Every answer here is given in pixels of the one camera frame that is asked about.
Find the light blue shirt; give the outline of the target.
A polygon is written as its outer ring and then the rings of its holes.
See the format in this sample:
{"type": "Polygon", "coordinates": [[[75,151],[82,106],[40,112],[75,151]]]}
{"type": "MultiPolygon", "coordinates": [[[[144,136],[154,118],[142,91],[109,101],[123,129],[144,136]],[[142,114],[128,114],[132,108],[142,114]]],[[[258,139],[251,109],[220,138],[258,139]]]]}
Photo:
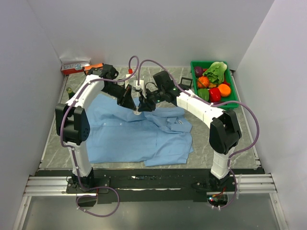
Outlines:
{"type": "Polygon", "coordinates": [[[185,164],[193,152],[192,124],[179,107],[157,107],[135,115],[100,94],[87,112],[90,163],[143,162],[145,166],[185,164]]]}

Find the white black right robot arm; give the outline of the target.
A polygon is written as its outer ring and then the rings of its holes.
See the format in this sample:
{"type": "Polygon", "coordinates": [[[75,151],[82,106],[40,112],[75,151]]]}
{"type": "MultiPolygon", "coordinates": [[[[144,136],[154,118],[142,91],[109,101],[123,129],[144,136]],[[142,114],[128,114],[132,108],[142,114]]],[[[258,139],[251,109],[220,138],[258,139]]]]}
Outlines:
{"type": "Polygon", "coordinates": [[[133,82],[134,90],[140,94],[138,112],[152,112],[156,104],[168,102],[201,120],[210,130],[209,144],[213,149],[210,187],[215,191],[222,190],[230,176],[230,156],[242,137],[236,113],[202,102],[187,85],[174,81],[167,71],[161,71],[153,78],[155,91],[147,89],[140,79],[133,82]]]}

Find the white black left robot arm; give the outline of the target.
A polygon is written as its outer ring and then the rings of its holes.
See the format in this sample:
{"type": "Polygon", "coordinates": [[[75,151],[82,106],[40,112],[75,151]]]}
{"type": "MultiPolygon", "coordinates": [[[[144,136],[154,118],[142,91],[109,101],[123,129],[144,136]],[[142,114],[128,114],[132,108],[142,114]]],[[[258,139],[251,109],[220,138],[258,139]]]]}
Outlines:
{"type": "Polygon", "coordinates": [[[121,85],[117,80],[118,71],[108,64],[100,68],[91,68],[80,89],[66,102],[55,108],[56,131],[60,143],[68,148],[73,164],[72,183],[83,192],[94,189],[94,170],[89,162],[86,140],[90,135],[87,109],[101,92],[117,99],[117,104],[130,110],[136,110],[131,95],[132,86],[121,85]]]}

